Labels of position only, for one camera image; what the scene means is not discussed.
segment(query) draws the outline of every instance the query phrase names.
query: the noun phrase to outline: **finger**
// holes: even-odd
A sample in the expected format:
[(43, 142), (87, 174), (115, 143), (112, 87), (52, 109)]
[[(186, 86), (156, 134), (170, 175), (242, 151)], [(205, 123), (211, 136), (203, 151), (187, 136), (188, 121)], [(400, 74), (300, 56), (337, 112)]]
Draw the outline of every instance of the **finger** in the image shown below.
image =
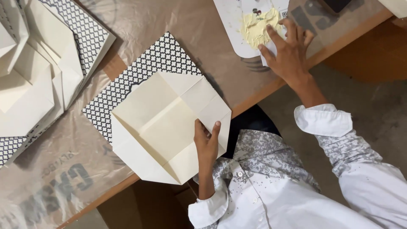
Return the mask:
[(209, 141), (211, 144), (218, 145), (218, 136), (220, 131), (221, 131), (221, 122), (216, 121), (215, 125), (213, 125), (212, 137), (210, 138)]
[(297, 27), (297, 40), (300, 44), (304, 43), (304, 29), (301, 26)]
[(311, 30), (307, 29), (305, 31), (304, 46), (306, 48), (308, 48), (309, 44), (311, 44), (313, 39), (314, 39), (314, 34), (311, 32)]
[(260, 50), (261, 55), (266, 59), (267, 65), (269, 67), (274, 66), (276, 62), (276, 57), (274, 56), (274, 54), (272, 54), (270, 50), (263, 44), (260, 44), (258, 46), (258, 49)]
[(297, 39), (297, 29), (296, 29), (297, 26), (293, 20), (284, 18), (283, 20), (280, 20), (278, 23), (280, 25), (284, 25), (287, 28), (287, 38), (288, 39), (290, 39), (290, 40)]
[(280, 37), (280, 35), (273, 29), (270, 24), (266, 26), (266, 31), (273, 43), (276, 45), (277, 49), (279, 46), (284, 45), (285, 41)]
[(204, 130), (202, 129), (202, 123), (199, 119), (195, 120), (195, 137), (194, 138), (202, 138), (206, 137)]

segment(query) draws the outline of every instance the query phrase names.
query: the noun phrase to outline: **floor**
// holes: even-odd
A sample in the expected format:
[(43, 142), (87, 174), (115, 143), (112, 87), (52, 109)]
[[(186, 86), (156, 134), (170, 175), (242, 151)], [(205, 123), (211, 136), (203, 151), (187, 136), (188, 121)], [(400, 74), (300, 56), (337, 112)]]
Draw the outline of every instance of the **floor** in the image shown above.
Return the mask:
[[(382, 157), (407, 177), (407, 81), (366, 84), (323, 64), (311, 69), (323, 94), (339, 110), (352, 114), (353, 128)], [(295, 124), (293, 111), (301, 105), (284, 86), (259, 103), (279, 129), (284, 141), (300, 155), (304, 167), (318, 181), (322, 194), (347, 205), (338, 179), (317, 140)]]

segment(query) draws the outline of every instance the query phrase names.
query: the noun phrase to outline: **paint palette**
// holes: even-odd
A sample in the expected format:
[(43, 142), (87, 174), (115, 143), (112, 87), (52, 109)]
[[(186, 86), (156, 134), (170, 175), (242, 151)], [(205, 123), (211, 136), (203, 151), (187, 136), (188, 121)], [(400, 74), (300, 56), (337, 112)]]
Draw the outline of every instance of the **paint palette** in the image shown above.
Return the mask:
[(250, 47), (240, 33), (243, 14), (268, 11), (270, 7), (274, 7), (279, 11), (280, 18), (285, 18), (287, 17), (289, 0), (213, 0), (213, 2), (235, 53), (239, 57), (252, 58), (260, 54), (258, 49)]

